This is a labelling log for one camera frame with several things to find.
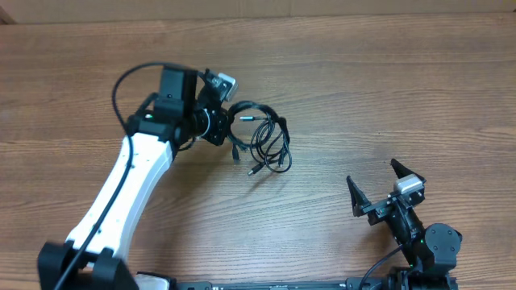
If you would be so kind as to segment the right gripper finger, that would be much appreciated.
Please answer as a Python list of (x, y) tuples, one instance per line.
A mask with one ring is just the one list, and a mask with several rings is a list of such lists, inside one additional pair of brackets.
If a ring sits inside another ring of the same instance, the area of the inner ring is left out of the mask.
[(346, 181), (351, 196), (353, 215), (355, 217), (360, 217), (367, 213), (365, 208), (369, 207), (371, 205), (371, 202), (365, 196), (365, 194), (359, 189), (359, 187), (356, 185), (356, 183), (352, 180), (350, 176), (347, 176)]
[(396, 159), (391, 159), (390, 160), (390, 165), (391, 167), (393, 168), (396, 176), (398, 179), (401, 179), (401, 178), (404, 178), (404, 177), (407, 177), (409, 175), (416, 175), (417, 178), (419, 178), (422, 182), (425, 182), (426, 179), (419, 175), (418, 173), (416, 172), (413, 172), (412, 170), (410, 170), (409, 168), (407, 168), (406, 166), (404, 166), (403, 164), (401, 164), (399, 161), (397, 161)]

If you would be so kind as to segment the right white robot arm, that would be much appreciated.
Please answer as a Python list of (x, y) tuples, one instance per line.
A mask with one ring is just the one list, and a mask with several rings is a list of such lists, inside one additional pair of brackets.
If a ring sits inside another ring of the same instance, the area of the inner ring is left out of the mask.
[[(345, 288), (457, 289), (459, 285), (456, 278), (450, 276), (450, 271), (457, 264), (462, 234), (444, 223), (424, 226), (414, 208), (425, 200), (426, 179), (396, 159), (392, 159), (390, 165), (397, 176), (393, 191), (376, 203), (366, 197), (350, 176), (347, 177), (353, 215), (366, 215), (371, 226), (386, 223), (397, 248), (373, 264), (363, 277), (347, 278)], [(398, 252), (404, 255), (408, 263), (406, 267), (392, 267), (384, 278), (372, 276), (379, 266)]]

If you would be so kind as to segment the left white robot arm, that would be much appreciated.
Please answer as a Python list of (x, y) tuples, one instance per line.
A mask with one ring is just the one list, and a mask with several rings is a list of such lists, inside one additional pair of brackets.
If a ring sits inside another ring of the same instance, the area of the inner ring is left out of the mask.
[(235, 78), (160, 63), (160, 87), (128, 119), (119, 156), (94, 203), (62, 244), (46, 242), (37, 267), (42, 289), (175, 289), (166, 275), (132, 274), (127, 256), (153, 189), (179, 151), (196, 139), (219, 146), (227, 128), (222, 103)]

